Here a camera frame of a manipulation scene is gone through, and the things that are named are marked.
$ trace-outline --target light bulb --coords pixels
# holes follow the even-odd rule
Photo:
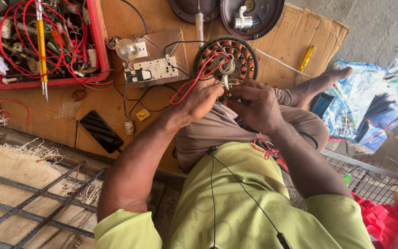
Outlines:
[[[141,49],[129,39],[121,39],[116,45],[116,53],[127,62],[136,59],[140,51]]]

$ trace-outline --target white wire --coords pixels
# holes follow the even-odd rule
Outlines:
[[[286,66],[287,68],[296,71],[298,74],[304,75],[304,76],[306,76],[306,77],[308,77],[308,78],[311,78],[311,79],[314,78],[314,77],[311,77],[311,76],[309,76],[309,75],[307,75],[307,74],[304,74],[304,73],[302,73],[302,72],[296,70],[296,69],[295,69],[294,67],[292,67],[292,66],[286,65],[285,63],[281,62],[280,60],[274,58],[274,57],[271,56],[271,55],[268,55],[268,54],[262,52],[261,50],[259,50],[259,49],[257,49],[257,48],[256,48],[256,51],[258,51],[259,53],[261,53],[261,54],[263,54],[263,55],[265,55],[265,56],[267,56],[267,57],[269,57],[269,58],[271,58],[271,59],[273,59],[273,60],[275,60],[275,61],[277,61],[277,62],[279,62],[280,64]],[[345,100],[344,100],[343,97],[337,92],[337,90],[334,88],[334,86],[331,86],[331,89],[337,94],[337,96],[339,97],[339,99],[342,101],[343,107],[344,107],[344,109],[345,109],[345,129],[343,130],[343,136],[345,136],[346,127],[347,127],[347,124],[348,124],[348,116],[347,116],[347,110],[346,110]]]

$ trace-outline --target man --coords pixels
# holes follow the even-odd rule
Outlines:
[[[189,175],[164,248],[284,248],[278,232],[295,249],[373,248],[359,205],[317,151],[328,140],[323,122],[299,109],[351,72],[331,71],[290,90],[246,81],[228,92],[224,105],[214,103],[224,94],[217,81],[197,82],[109,169],[98,204],[97,248],[163,246],[146,199],[173,138]],[[306,212],[292,206],[275,161],[254,147],[259,133],[280,150]]]

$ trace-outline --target earphone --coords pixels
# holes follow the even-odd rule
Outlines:
[[[276,226],[274,225],[273,221],[271,221],[271,219],[268,217],[267,213],[262,209],[262,207],[258,204],[258,202],[256,201],[256,199],[250,195],[250,193],[248,193],[248,191],[245,189],[244,185],[242,185],[242,183],[240,182],[239,178],[236,177],[235,174],[233,174],[233,172],[231,172],[231,170],[226,167],[222,162],[220,162],[216,157],[213,156],[213,152],[216,151],[218,149],[218,147],[216,145],[214,146],[210,146],[210,148],[207,150],[207,154],[212,156],[212,167],[211,167],[211,173],[210,173],[210,181],[211,181],[211,195],[213,197],[213,212],[214,212],[214,238],[213,238],[213,246],[210,247],[210,249],[219,249],[218,247],[216,247],[216,205],[214,202],[214,193],[213,193],[213,169],[214,169],[214,160],[216,159],[217,162],[219,162],[220,164],[222,164],[223,167],[225,167],[237,180],[237,182],[240,184],[240,186],[244,189],[244,191],[251,197],[251,199],[253,199],[253,201],[257,204],[257,206],[260,208],[260,210],[262,210],[262,212],[265,214],[265,216],[267,217],[268,221],[271,223],[271,225],[273,225],[274,229],[277,232],[277,239],[279,240],[280,244],[282,245],[282,247],[284,249],[292,249],[292,246],[290,244],[290,242],[288,242],[287,238],[285,237],[285,235],[281,232],[279,232],[279,230],[276,228]]]

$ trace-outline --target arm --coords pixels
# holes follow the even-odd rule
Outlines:
[[[154,173],[177,131],[207,114],[223,94],[214,79],[198,81],[185,99],[153,121],[108,170],[98,204],[98,222],[119,209],[147,212]]]
[[[233,87],[229,93],[233,97],[224,104],[234,110],[247,125],[273,139],[287,163],[296,190],[303,198],[323,194],[352,198],[340,175],[293,126],[283,120],[271,87],[250,81]],[[249,103],[243,105],[236,101],[238,98],[249,100]]]

